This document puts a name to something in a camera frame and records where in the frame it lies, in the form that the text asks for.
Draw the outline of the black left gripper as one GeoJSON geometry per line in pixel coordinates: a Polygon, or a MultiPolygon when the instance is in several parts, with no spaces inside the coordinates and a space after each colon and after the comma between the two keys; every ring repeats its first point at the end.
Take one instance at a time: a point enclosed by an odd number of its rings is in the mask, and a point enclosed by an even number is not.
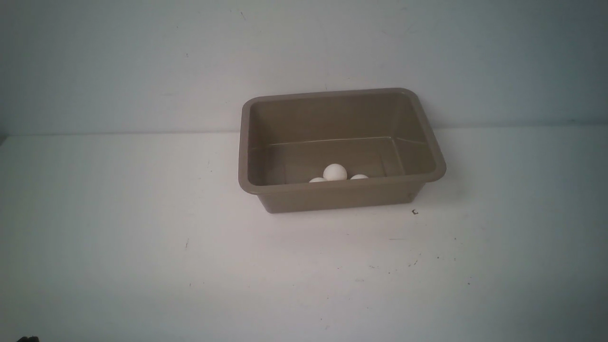
{"type": "Polygon", "coordinates": [[[37,336],[22,336],[17,342],[39,342],[37,336]]]}

